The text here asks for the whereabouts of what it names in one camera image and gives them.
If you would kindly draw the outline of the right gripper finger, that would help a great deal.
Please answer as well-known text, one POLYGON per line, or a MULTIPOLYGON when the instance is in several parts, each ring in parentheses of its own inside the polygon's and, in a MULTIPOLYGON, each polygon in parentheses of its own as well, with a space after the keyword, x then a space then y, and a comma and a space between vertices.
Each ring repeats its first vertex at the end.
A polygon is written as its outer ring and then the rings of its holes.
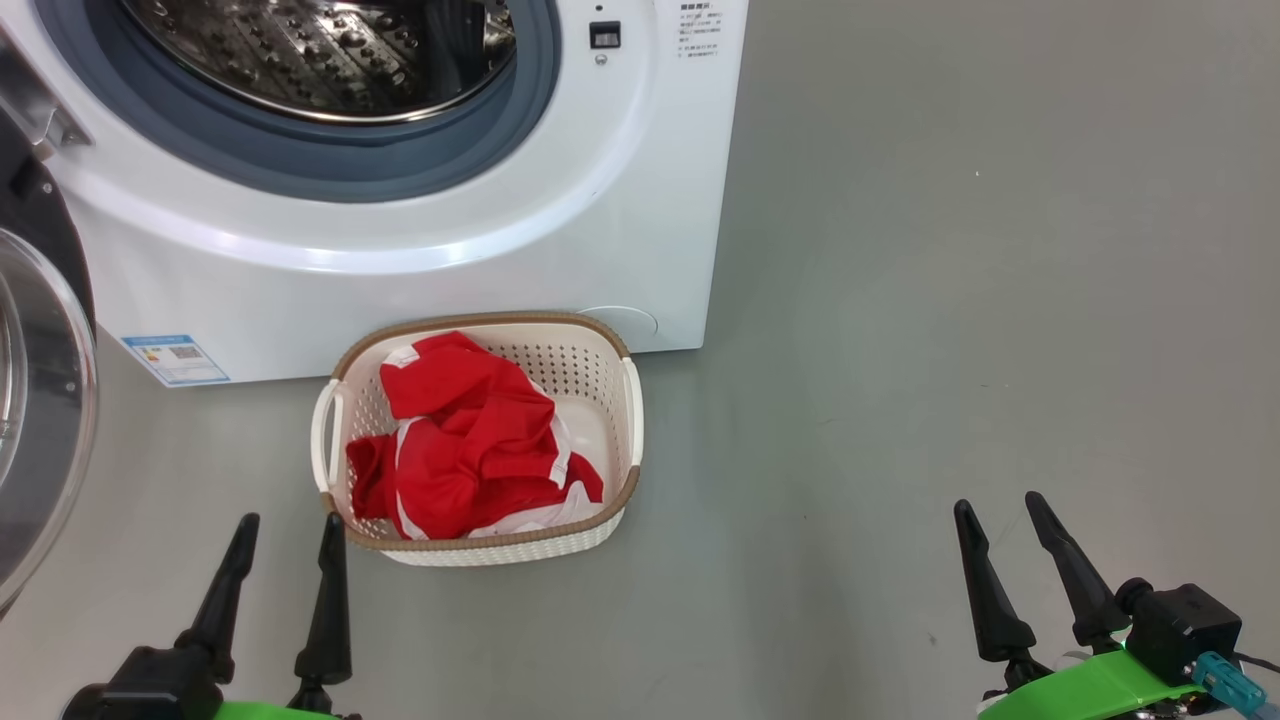
POLYGON ((1036 634, 1014 611, 989 561, 989 539, 969 501, 954 505, 954 520, 979 657, 992 664, 1029 662, 1036 634))
POLYGON ((1116 605, 1114 592, 1042 493, 1025 492, 1025 506, 1041 547, 1059 571, 1073 612, 1071 633, 1076 643, 1093 651, 1119 650, 1115 634, 1128 629, 1132 621, 1116 605))

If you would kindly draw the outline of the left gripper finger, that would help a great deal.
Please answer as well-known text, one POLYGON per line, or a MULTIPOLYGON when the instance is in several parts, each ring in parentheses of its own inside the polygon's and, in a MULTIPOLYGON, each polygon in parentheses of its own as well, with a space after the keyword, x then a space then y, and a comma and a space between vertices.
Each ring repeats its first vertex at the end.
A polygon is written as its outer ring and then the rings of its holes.
POLYGON ((212 679, 218 684, 229 684, 234 678, 232 647, 241 588, 253 565, 259 524, 260 515, 256 512, 242 516, 192 625, 175 639, 177 648, 198 648, 207 655, 212 679))
POLYGON ((301 691, 324 691, 353 675, 346 523, 338 512, 326 515, 317 565, 321 582, 308 638, 294 661, 301 691))

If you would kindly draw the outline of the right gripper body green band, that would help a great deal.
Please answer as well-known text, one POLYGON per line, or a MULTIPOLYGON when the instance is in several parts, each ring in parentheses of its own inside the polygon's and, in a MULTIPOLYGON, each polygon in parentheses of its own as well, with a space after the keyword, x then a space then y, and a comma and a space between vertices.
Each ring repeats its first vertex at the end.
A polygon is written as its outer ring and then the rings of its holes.
POLYGON ((1166 684, 1125 650, 1102 653, 986 701, 978 719, 1112 719, 1160 701, 1199 693, 1166 684))

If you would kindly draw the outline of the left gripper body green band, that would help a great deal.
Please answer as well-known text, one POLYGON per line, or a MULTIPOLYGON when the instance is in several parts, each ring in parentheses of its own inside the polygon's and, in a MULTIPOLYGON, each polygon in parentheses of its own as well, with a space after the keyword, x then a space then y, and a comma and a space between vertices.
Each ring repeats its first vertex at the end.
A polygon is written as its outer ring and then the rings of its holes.
POLYGON ((200 644, 134 648, 106 683, 77 691, 61 719, 335 719, 329 685, 352 678, 351 667, 301 678, 285 705, 228 701, 223 661, 200 644))

